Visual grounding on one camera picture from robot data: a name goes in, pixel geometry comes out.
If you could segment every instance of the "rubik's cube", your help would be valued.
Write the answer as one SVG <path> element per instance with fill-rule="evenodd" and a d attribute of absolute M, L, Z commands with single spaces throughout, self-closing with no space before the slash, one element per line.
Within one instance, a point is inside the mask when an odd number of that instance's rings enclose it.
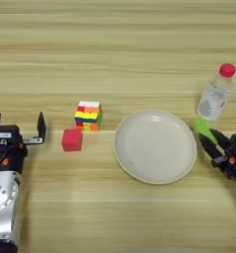
<path fill-rule="evenodd" d="M 77 129 L 99 131 L 103 111 L 100 102 L 81 101 L 75 112 Z"/>

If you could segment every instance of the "plastic bottle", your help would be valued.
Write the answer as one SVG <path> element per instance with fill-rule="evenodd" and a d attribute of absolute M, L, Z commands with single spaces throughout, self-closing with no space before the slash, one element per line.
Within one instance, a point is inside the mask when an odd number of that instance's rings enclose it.
<path fill-rule="evenodd" d="M 216 121 L 233 92 L 232 76 L 236 68 L 233 64 L 224 63 L 219 73 L 212 79 L 202 93 L 197 107 L 197 114 L 209 122 Z"/>

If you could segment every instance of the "green gripper part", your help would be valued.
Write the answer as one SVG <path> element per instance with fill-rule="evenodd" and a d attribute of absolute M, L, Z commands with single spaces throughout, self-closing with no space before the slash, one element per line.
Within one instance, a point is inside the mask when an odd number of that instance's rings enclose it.
<path fill-rule="evenodd" d="M 198 133 L 208 137 L 214 144 L 217 144 L 217 140 L 214 135 L 211 133 L 208 127 L 208 122 L 204 120 L 201 116 L 198 116 L 194 119 L 195 129 Z"/>

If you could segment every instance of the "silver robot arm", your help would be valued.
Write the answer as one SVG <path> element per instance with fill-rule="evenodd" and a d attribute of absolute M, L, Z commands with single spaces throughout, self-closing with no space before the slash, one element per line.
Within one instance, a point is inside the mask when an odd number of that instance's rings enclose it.
<path fill-rule="evenodd" d="M 42 113 L 39 114 L 38 137 L 23 139 L 17 126 L 0 126 L 0 253 L 18 252 L 21 175 L 28 155 L 27 145 L 44 143 L 45 130 Z"/>
<path fill-rule="evenodd" d="M 0 171 L 0 252 L 18 251 L 20 184 L 18 172 Z"/>

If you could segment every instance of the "plate rim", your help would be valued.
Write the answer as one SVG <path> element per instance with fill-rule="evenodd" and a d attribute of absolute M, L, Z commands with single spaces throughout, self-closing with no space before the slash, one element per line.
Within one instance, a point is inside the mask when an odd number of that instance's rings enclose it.
<path fill-rule="evenodd" d="M 116 151 L 116 142 L 117 142 L 117 134 L 118 134 L 118 130 L 119 128 L 121 127 L 121 125 L 127 121 L 129 118 L 131 118 L 132 116 L 136 115 L 136 114 L 140 114 L 140 113 L 143 113 L 143 112 L 157 112 L 157 113 L 164 113 L 166 115 L 169 115 L 170 117 L 172 118 L 175 118 L 177 119 L 178 121 L 180 121 L 183 126 L 188 130 L 188 133 L 190 134 L 191 136 L 191 139 L 192 139 L 192 143 L 193 143 L 193 146 L 194 146 L 194 158 L 191 162 L 191 165 L 190 165 L 190 168 L 184 173 L 182 174 L 180 177 L 178 177 L 177 179 L 175 180 L 170 180 L 170 181 L 166 181 L 164 183 L 156 183 L 156 182 L 151 182 L 151 181 L 147 181 L 147 180 L 143 180 L 141 178 L 138 178 L 134 175 L 132 175 L 124 166 L 123 164 L 121 163 L 120 159 L 118 158 L 118 155 L 117 155 L 117 151 Z M 189 126 L 179 117 L 177 117 L 176 115 L 172 114 L 172 113 L 169 113 L 167 111 L 164 111 L 164 110 L 158 110 L 158 109 L 144 109 L 144 110 L 139 110 L 139 111 L 136 111 L 132 114 L 129 114 L 127 117 L 125 117 L 117 126 L 117 129 L 115 131 L 115 136 L 114 136 L 114 153 L 115 153 L 115 157 L 116 157 L 116 160 L 118 161 L 118 164 L 120 165 L 120 167 L 132 178 L 140 181 L 140 182 L 143 182 L 143 183 L 147 183 L 147 184 L 151 184 L 151 185 L 169 185 L 169 184 L 172 184 L 172 183 L 175 183 L 179 180 L 181 180 L 182 178 L 184 178 L 186 175 L 188 175 L 191 170 L 193 169 L 195 163 L 196 163 L 196 160 L 197 160 L 197 142 L 196 142 L 196 139 L 191 131 L 191 129 L 189 128 Z"/>

